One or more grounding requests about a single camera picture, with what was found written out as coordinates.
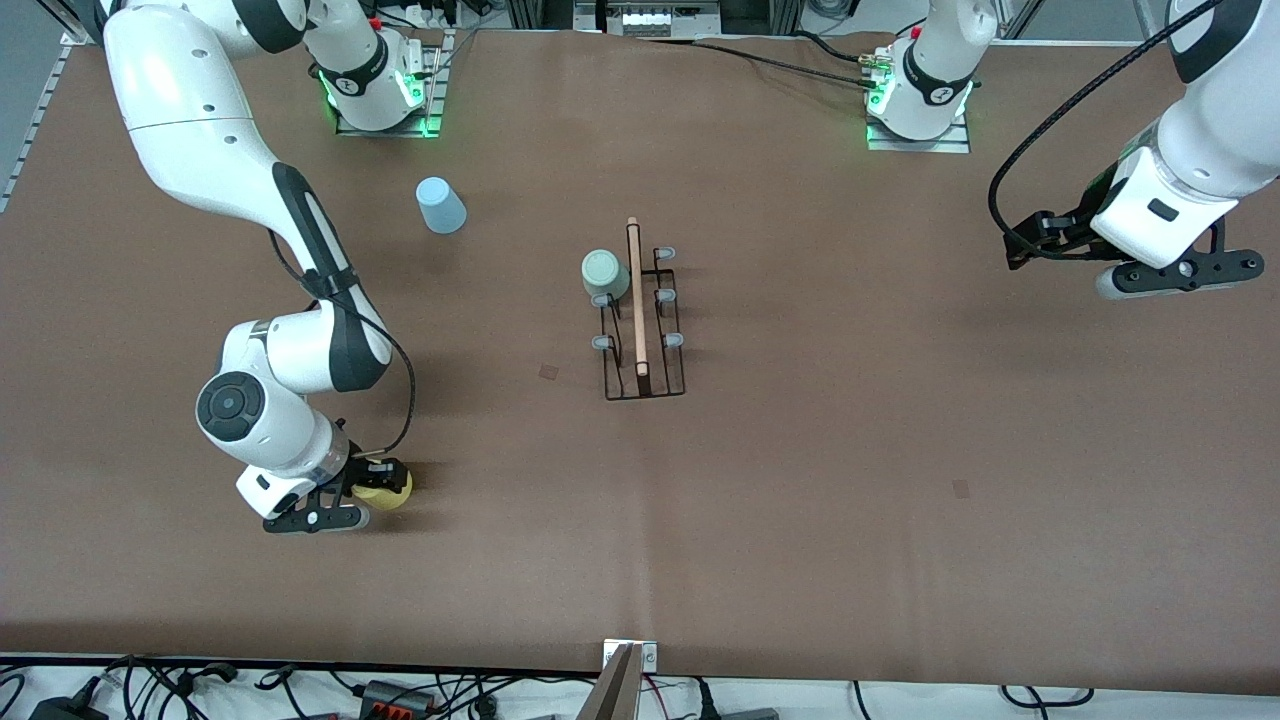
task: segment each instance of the black cable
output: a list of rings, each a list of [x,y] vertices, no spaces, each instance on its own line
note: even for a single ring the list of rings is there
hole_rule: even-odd
[[[294,282],[297,282],[298,284],[302,286],[303,290],[306,290],[307,284],[303,281],[302,275],[298,274],[298,272],[293,269],[293,265],[289,265],[289,261],[284,259],[284,252],[280,250],[280,240],[275,236],[275,231],[269,228],[266,231],[266,234],[270,236],[271,238],[271,250],[275,252],[275,259],[280,261],[280,266],[284,268],[284,272],[289,273],[289,277],[293,278]],[[413,424],[413,409],[417,405],[417,375],[413,373],[413,361],[408,359],[408,352],[406,352],[404,348],[401,347],[401,343],[394,337],[392,337],[392,333],[383,329],[383,327],[379,325],[378,323],[366,318],[360,310],[356,310],[356,307],[352,304],[347,302],[346,300],[339,300],[337,297],[324,297],[324,299],[316,297],[310,291],[307,292],[307,295],[311,295],[311,299],[316,301],[328,300],[334,305],[337,305],[338,307],[342,307],[347,313],[351,313],[353,316],[358,318],[361,323],[369,325],[370,328],[374,329],[374,332],[383,336],[383,338],[387,342],[389,342],[392,347],[396,348],[396,352],[399,354],[401,361],[404,363],[404,369],[408,372],[408,407],[404,410],[404,424],[401,427],[399,434],[396,436],[396,439],[393,439],[390,445],[370,452],[372,455],[384,455],[396,450],[396,447],[399,446],[401,441],[404,439],[404,436],[408,434],[408,429]]]
[[[352,694],[355,694],[355,693],[356,693],[356,688],[358,688],[358,687],[360,687],[360,685],[353,685],[353,684],[351,684],[351,683],[348,683],[348,682],[343,680],[343,679],[342,679],[342,678],[339,678],[339,676],[338,676],[338,674],[337,674],[337,673],[334,673],[333,670],[329,670],[329,676],[330,676],[330,678],[333,678],[333,679],[334,679],[334,680],[335,680],[335,682],[337,682],[337,683],[338,683],[339,685],[342,685],[342,687],[347,688],[347,691],[348,691],[348,692],[351,692]]]
[[[289,698],[289,705],[292,705],[293,711],[298,714],[298,720],[311,720],[306,712],[302,712],[302,706],[298,705],[298,698],[293,697],[293,688],[289,685],[289,678],[283,678],[280,684],[284,685],[284,697]]]
[[[168,676],[169,675],[169,670],[165,670],[164,674]],[[160,689],[160,683],[155,678],[151,678],[150,680],[147,680],[142,685],[142,689],[138,691],[138,696],[142,696],[142,712],[140,714],[140,717],[146,717],[147,716],[147,707],[151,705],[151,698],[155,697],[157,689]],[[168,696],[165,696],[164,702],[160,703],[160,715],[157,715],[157,717],[161,717],[161,719],[164,717],[165,702],[168,702],[172,697],[173,697],[173,693],[169,693]]]
[[[723,45],[701,45],[699,42],[691,42],[694,47],[705,47],[707,50],[716,50],[717,53],[727,53],[730,55],[736,55],[739,58],[746,58],[748,60],[754,60],[756,63],[764,63],[767,65],[773,65],[776,68],[782,68],[785,70],[791,70],[795,73],[804,73],[806,76],[820,77],[826,79],[833,79],[837,82],[847,82],[849,85],[855,85],[858,87],[870,90],[876,87],[876,83],[864,78],[852,78],[846,76],[837,76],[836,73],[827,73],[823,70],[815,70],[813,68],[804,68],[800,65],[792,65],[791,63],[783,63],[782,60],[774,60],[773,58],[764,58],[760,55],[753,55],[750,53],[744,53],[741,50],[733,50],[732,47],[724,47]]]
[[[124,670],[124,684],[120,688],[120,702],[124,705],[124,716],[129,720],[138,720],[138,716],[133,712],[133,702],[131,702],[133,693],[129,692],[129,680],[133,679],[133,656],[125,656],[128,666]]]
[[[9,670],[15,670],[15,667],[10,667]],[[0,707],[0,717],[8,715],[13,703],[18,702],[18,696],[20,696],[22,691],[27,687],[27,678],[24,675],[9,675],[8,678],[0,679],[0,688],[8,685],[9,683],[18,683],[18,687],[13,689],[13,694],[9,696],[8,701],[5,701],[4,707]]]
[[[914,23],[911,23],[911,24],[909,24],[909,26],[904,27],[902,29],[900,29],[900,31],[895,32],[895,33],[893,33],[893,36],[895,36],[895,37],[902,37],[902,33],[904,33],[904,32],[906,32],[906,31],[911,29],[913,27],[915,27],[915,26],[918,26],[918,24],[923,23],[923,22],[924,22],[924,20],[927,20],[927,19],[929,19],[929,18],[920,18],[920,19],[915,20]]]
[[[1027,691],[1027,693],[1032,696],[1032,702],[1024,702],[1024,701],[1020,701],[1020,700],[1015,698],[1012,694],[1010,694],[1009,685],[1000,685],[1000,694],[1006,701],[1009,701],[1011,705],[1016,705],[1018,707],[1021,707],[1023,710],[1037,710],[1037,711],[1039,711],[1041,720],[1048,720],[1048,711],[1050,711],[1050,708],[1055,708],[1055,707],[1080,707],[1082,705],[1084,705],[1084,703],[1089,702],[1091,700],[1093,700],[1093,694],[1094,694],[1093,693],[1093,688],[1085,688],[1084,689],[1084,694],[1080,696],[1080,697],[1078,697],[1078,698],[1075,698],[1075,700],[1052,700],[1052,701],[1046,701],[1044,698],[1041,697],[1039,692],[1037,692],[1036,688],[1033,688],[1032,685],[1023,685],[1023,689]]]
[[[191,717],[200,717],[201,720],[209,720],[209,716],[205,715],[205,712],[200,710],[200,707],[197,707],[195,702],[192,702],[189,697],[191,694],[189,691],[184,692],[173,682],[172,678],[169,678],[170,670],[161,671],[159,667],[150,665],[141,659],[138,660],[138,665],[146,669],[147,673],[151,674],[151,676],[156,680],[159,685],[169,691],[169,694],[165,696],[164,702],[160,703],[160,717],[164,717],[164,708],[169,703],[169,701],[177,697],[178,701],[182,702],[183,707],[187,710],[188,720],[191,720]],[[143,714],[146,714],[146,707],[143,707]]]
[[[806,29],[797,29],[795,32],[795,36],[796,37],[804,37],[804,38],[812,40],[814,45],[817,45],[818,47],[820,47],[823,53],[831,55],[832,58],[840,58],[841,60],[845,60],[846,63],[858,64],[858,55],[849,55],[846,53],[841,53],[840,50],[836,50],[835,47],[832,47],[831,45],[828,45],[826,40],[823,40],[820,36],[818,36],[815,33],[812,33],[812,32],[809,32]]]
[[[694,680],[698,682],[698,693],[703,701],[703,711],[698,716],[699,720],[721,720],[719,711],[716,710],[716,698],[712,697],[712,687],[701,678],[694,678]]]
[[[1025,250],[1028,254],[1034,255],[1037,258],[1047,258],[1050,260],[1088,260],[1089,259],[1088,256],[1079,255],[1079,254],[1078,255],[1066,255],[1066,254],[1062,254],[1062,252],[1053,252],[1053,251],[1050,251],[1050,250],[1042,250],[1042,249],[1036,247],[1034,245],[1032,245],[1030,241],[1028,241],[1025,237],[1018,234],[1012,228],[1010,228],[1009,223],[1005,222],[1004,215],[1000,214],[1000,202],[998,202],[998,199],[997,199],[997,195],[1000,192],[1000,183],[1004,182],[1005,176],[1009,174],[1009,170],[1012,169],[1014,164],[1018,163],[1019,158],[1021,158],[1023,154],[1025,154],[1027,150],[1030,149],[1030,146],[1034,145],[1037,140],[1039,140],[1046,132],[1048,132],[1048,129],[1051,127],[1053,127],[1055,124],[1057,124],[1059,120],[1061,120],[1064,117],[1066,117],[1066,114],[1070,113],[1073,108],[1075,108],[1076,105],[1079,105],[1080,101],[1083,101],[1085,97],[1088,97],[1089,95],[1092,95],[1094,90],[1102,87],[1102,85],[1105,82],[1107,82],[1112,77],[1117,76],[1121,70],[1124,70],[1125,68],[1128,68],[1129,65],[1132,65],[1135,60],[1138,60],[1138,58],[1142,58],[1143,55],[1146,55],[1152,47],[1155,47],[1156,45],[1160,45],[1165,40],[1167,40],[1169,36],[1171,36],[1175,32],[1180,31],[1181,28],[1187,27],[1188,24],[1190,24],[1192,22],[1194,22],[1196,18],[1198,18],[1198,17],[1203,15],[1204,13],[1212,10],[1215,6],[1220,5],[1221,3],[1222,3],[1222,0],[1204,0],[1204,3],[1201,3],[1199,5],[1197,5],[1194,10],[1187,13],[1181,18],[1178,18],[1176,22],[1170,23],[1164,29],[1161,29],[1156,35],[1151,36],[1146,42],[1143,42],[1142,45],[1134,47],[1124,58],[1120,58],[1119,60],[1116,60],[1110,68],[1102,70],[1102,73],[1098,74],[1098,77],[1091,79],[1088,82],[1088,85],[1085,85],[1075,95],[1073,95],[1071,97],[1069,97],[1066,100],[1066,102],[1062,102],[1062,105],[1060,105],[1057,110],[1053,110],[1053,113],[1050,114],[1048,118],[1044,118],[1044,122],[1042,122],[1039,124],[1039,127],[1037,127],[1034,131],[1032,131],[1032,133],[1027,136],[1027,140],[1024,140],[1021,142],[1021,145],[1019,145],[1014,150],[1014,152],[1011,155],[1009,155],[1009,159],[1005,160],[1005,164],[1001,165],[1000,169],[996,170],[996,174],[991,178],[991,187],[987,190],[987,209],[991,211],[991,218],[993,220],[996,220],[996,227],[1000,228],[1000,232],[1002,232],[1005,234],[1005,237],[1012,238],[1014,242],[1016,242],[1018,245],[1020,245],[1023,247],[1023,250]]]
[[[492,676],[477,676],[476,682],[472,683],[471,687],[468,687],[466,691],[462,691],[461,693],[454,694],[452,698],[449,698],[449,705],[447,707],[444,707],[444,708],[440,710],[440,715],[443,717],[448,719],[448,717],[453,716],[456,712],[460,712],[461,710],[467,708],[467,707],[475,705],[476,702],[479,702],[479,701],[481,701],[481,700],[484,700],[486,697],[493,696],[494,693],[497,693],[498,691],[500,691],[503,688],[509,688],[511,685],[515,685],[516,683],[521,682],[522,679],[524,678],[508,678],[506,680],[502,680],[500,683],[498,683],[497,685],[494,685],[492,688],[484,689],[484,682],[485,680],[493,680],[493,678]],[[453,706],[453,703],[460,697],[465,697],[467,693],[470,693],[474,689],[479,689],[479,692],[476,693],[475,697],[467,698],[467,700],[462,701],[462,705]]]
[[[378,5],[374,5],[374,12],[378,13],[379,15],[384,17],[384,18],[390,18],[390,19],[393,19],[396,22],[404,23],[406,26],[408,26],[408,27],[411,27],[413,29],[426,29],[422,26],[416,26],[416,24],[411,23],[408,18],[398,18],[398,17],[388,13],[387,10],[381,9]]]
[[[863,702],[863,684],[854,680],[854,697],[858,700],[858,711],[863,714],[863,720],[872,720],[872,714],[867,712],[867,703]]]

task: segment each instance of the brown table surface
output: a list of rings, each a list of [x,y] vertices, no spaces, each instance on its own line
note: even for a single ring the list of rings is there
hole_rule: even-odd
[[[232,324],[305,296],[260,228],[150,183],[76,50],[0,217],[0,647],[586,670],[640,637],[668,674],[1277,692],[1280,279],[1106,302],[1093,264],[1007,272],[986,211],[1120,53],[993,49],[969,156],[869,152],[846,86],[617,37],[481,33],[438,141],[334,137],[301,50],[244,61],[420,375],[411,501],[279,538],[192,404]],[[1103,87],[1010,219],[1073,206],[1179,92],[1164,53]],[[681,398],[600,396],[577,266],[627,215],[680,251]],[[375,445],[404,375],[315,401]]]

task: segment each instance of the power adapter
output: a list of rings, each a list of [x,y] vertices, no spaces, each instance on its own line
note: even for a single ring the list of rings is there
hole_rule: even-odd
[[[109,720],[105,712],[69,697],[51,697],[40,701],[31,712],[31,720]]]

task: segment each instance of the yellow object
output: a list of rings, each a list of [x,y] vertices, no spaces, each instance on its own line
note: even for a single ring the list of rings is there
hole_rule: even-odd
[[[408,493],[413,492],[413,473],[404,474],[404,489],[392,492],[389,489],[364,488],[356,486],[351,488],[351,495],[360,498],[365,505],[375,510],[396,510],[408,500]]]

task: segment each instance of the white floor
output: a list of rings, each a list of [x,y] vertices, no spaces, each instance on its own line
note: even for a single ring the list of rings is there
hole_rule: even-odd
[[[70,697],[99,669],[92,667],[33,667],[20,670],[27,685],[10,719],[28,717],[36,703],[49,697]],[[253,682],[262,671],[242,671],[230,684],[201,680],[193,702],[210,720],[244,719],[273,720],[297,719],[283,689],[259,691]],[[372,679],[397,683],[402,687],[434,683],[429,675],[389,675],[343,673],[348,683]],[[111,674],[113,682],[123,679],[123,671]],[[445,687],[452,689],[445,676]],[[136,671],[131,683],[134,696],[141,694],[143,674]],[[700,711],[698,687],[687,678],[657,676],[659,684],[675,683],[660,689],[663,702],[672,719]],[[771,707],[781,720],[863,720],[854,702],[852,684],[837,680],[708,680],[716,698],[717,710],[728,714],[742,710]],[[338,714],[339,717],[358,717],[360,701],[324,673],[298,673],[291,680],[298,705],[308,716]],[[0,688],[0,707],[8,701],[14,684]],[[1020,710],[1005,702],[996,687],[989,685],[922,685],[906,683],[863,683],[867,710],[873,720],[1034,720],[1036,712]],[[524,680],[497,693],[499,720],[532,720],[556,715],[572,719],[581,708],[590,687],[585,683],[566,682],[543,684]],[[1027,697],[1020,688],[1015,697]],[[1078,691],[1041,688],[1046,701],[1075,697]],[[113,720],[125,717],[122,693],[104,682],[99,685],[93,707],[106,712]],[[159,698],[150,706],[147,717],[157,717]],[[141,711],[141,703],[134,706]],[[178,702],[170,703],[165,717],[186,717]],[[456,719],[465,717],[460,712]],[[1082,707],[1051,710],[1053,720],[1192,720],[1213,717],[1219,720],[1275,720],[1280,717],[1280,697],[1207,696],[1183,693],[1151,693],[1125,691],[1098,691],[1093,701]],[[640,700],[637,720],[663,720],[663,714],[653,697],[645,692]]]

